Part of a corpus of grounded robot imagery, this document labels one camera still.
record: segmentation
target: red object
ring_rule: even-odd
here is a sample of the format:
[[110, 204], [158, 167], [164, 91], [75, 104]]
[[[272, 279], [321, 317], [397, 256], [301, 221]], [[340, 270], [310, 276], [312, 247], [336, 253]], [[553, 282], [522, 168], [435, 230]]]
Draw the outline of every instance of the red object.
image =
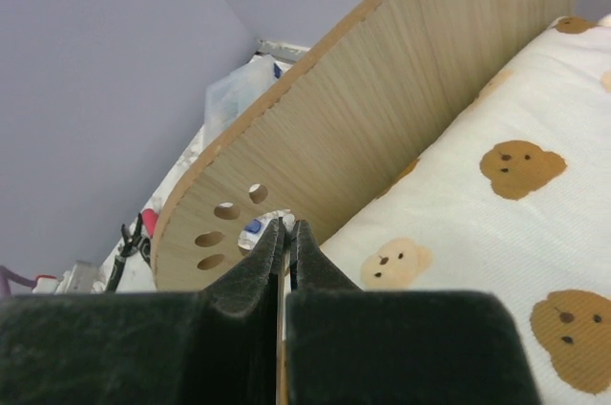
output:
[[147, 208], [142, 211], [142, 223], [151, 238], [153, 238], [153, 233], [155, 233], [155, 225], [157, 224], [158, 218], [158, 213], [153, 209]]
[[39, 274], [38, 276], [36, 276], [36, 279], [34, 281], [38, 282], [40, 278], [57, 279], [57, 276], [52, 276], [51, 274]]

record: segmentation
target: clutter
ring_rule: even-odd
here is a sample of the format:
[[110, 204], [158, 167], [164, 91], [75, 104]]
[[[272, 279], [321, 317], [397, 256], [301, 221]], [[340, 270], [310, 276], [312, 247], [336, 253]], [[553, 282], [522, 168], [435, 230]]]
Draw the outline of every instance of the clutter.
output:
[[11, 282], [18, 284], [19, 286], [23, 286], [25, 288], [35, 288], [36, 282], [24, 278], [23, 276], [18, 275], [10, 271], [5, 266], [0, 265], [0, 298], [10, 297], [11, 293]]
[[203, 147], [271, 87], [282, 74], [271, 55], [252, 60], [206, 89]]
[[55, 276], [41, 274], [36, 276], [36, 287], [32, 289], [32, 293], [55, 293], [59, 283], [60, 280]]
[[129, 232], [125, 224], [121, 226], [123, 245], [119, 247], [118, 254], [115, 256], [113, 272], [106, 285], [107, 292], [114, 292], [118, 287], [118, 283], [123, 276], [125, 262], [129, 257], [139, 253], [142, 260], [144, 260], [148, 266], [151, 265], [151, 240], [142, 235], [142, 227], [142, 214], [137, 215], [136, 228], [133, 234]]
[[[208, 101], [210, 95], [215, 93], [214, 88], [211, 86], [207, 92], [206, 99], [206, 117], [205, 125], [202, 126], [198, 132], [194, 135], [189, 145], [185, 148], [182, 154], [179, 156], [176, 164], [170, 169], [169, 173], [163, 179], [159, 187], [153, 193], [151, 199], [144, 205], [142, 209], [142, 223], [146, 229], [146, 233], [149, 238], [152, 238], [155, 234], [157, 227], [157, 221], [161, 208], [165, 204], [165, 201], [169, 197], [170, 193], [179, 182], [180, 178], [189, 169], [189, 167], [197, 160], [205, 146], [213, 140], [220, 131], [208, 132], [206, 130], [214, 129], [214, 123], [219, 124], [219, 121], [211, 119], [216, 113], [214, 111], [223, 111], [225, 106], [228, 104], [238, 104], [238, 111], [243, 112], [257, 97], [259, 97], [268, 86], [272, 85], [278, 77], [288, 71], [293, 62], [291, 60], [282, 61], [277, 56], [267, 53], [256, 53], [250, 59], [249, 63], [244, 67], [250, 74], [240, 73], [240, 69], [234, 71], [229, 77], [232, 78], [229, 81], [228, 78], [217, 82], [223, 85], [232, 85], [231, 91], [225, 91], [223, 97], [215, 96], [215, 101]], [[232, 116], [224, 126], [229, 126], [237, 116]], [[238, 246], [245, 254], [252, 250], [255, 243], [259, 241], [259, 238], [265, 230], [267, 223], [273, 217], [279, 217], [283, 212], [278, 211], [275, 213], [268, 213], [270, 215], [259, 218], [256, 222], [252, 222], [247, 225], [245, 230], [240, 235]], [[137, 220], [134, 220], [131, 228], [137, 226]], [[107, 276], [113, 275], [113, 269], [115, 268], [116, 256], [120, 255], [120, 249], [123, 247], [123, 242], [118, 241], [116, 246], [113, 248], [111, 253], [108, 255], [104, 263], [99, 269], [99, 277], [94, 282], [93, 290], [94, 293], [103, 293], [107, 288]], [[149, 265], [144, 261], [137, 258], [132, 260], [126, 259], [123, 272], [120, 278], [120, 285], [118, 285], [116, 291], [119, 292], [150, 292], [155, 291], [156, 285]]]

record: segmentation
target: wood grain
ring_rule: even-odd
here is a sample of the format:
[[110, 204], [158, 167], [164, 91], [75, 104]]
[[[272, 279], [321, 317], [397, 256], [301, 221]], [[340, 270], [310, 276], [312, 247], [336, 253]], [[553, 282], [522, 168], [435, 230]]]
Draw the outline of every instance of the wood grain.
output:
[[[364, 0], [216, 139], [180, 180], [153, 239], [159, 290], [205, 288], [254, 217], [290, 208], [319, 242], [433, 143], [572, 0]], [[262, 183], [268, 197], [248, 196]], [[242, 214], [214, 215], [219, 203]], [[219, 231], [224, 239], [199, 247]], [[223, 254], [216, 267], [200, 260]]]

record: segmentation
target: fabric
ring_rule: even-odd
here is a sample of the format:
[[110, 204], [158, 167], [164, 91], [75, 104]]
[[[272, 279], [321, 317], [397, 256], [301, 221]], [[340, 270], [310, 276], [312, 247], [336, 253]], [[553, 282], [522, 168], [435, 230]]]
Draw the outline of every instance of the fabric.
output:
[[611, 28], [561, 18], [321, 249], [365, 289], [491, 292], [544, 403], [611, 403]]

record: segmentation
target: black clamp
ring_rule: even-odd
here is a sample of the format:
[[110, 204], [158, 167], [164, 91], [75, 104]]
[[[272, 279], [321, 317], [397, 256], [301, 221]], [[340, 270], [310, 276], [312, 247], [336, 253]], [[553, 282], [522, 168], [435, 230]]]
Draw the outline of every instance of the black clamp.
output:
[[118, 283], [121, 281], [123, 276], [123, 270], [125, 269], [125, 262], [129, 257], [139, 253], [142, 260], [146, 265], [151, 265], [151, 240], [142, 235], [142, 214], [137, 215], [136, 227], [134, 233], [130, 233], [129, 228], [126, 224], [121, 226], [121, 237], [123, 238], [123, 244], [118, 248], [118, 254], [115, 256], [115, 262], [113, 263], [113, 272], [108, 279], [106, 285], [107, 292], [114, 292], [118, 287]]

